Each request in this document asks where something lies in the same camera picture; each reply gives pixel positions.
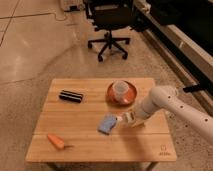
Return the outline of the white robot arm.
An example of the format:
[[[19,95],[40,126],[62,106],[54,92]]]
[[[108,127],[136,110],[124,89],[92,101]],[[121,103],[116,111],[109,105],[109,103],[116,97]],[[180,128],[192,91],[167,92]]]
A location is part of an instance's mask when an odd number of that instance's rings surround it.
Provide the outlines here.
[[[155,86],[133,111],[139,118],[147,120],[158,110],[166,109],[188,122],[204,137],[213,139],[213,118],[181,101],[177,93],[173,86]]]

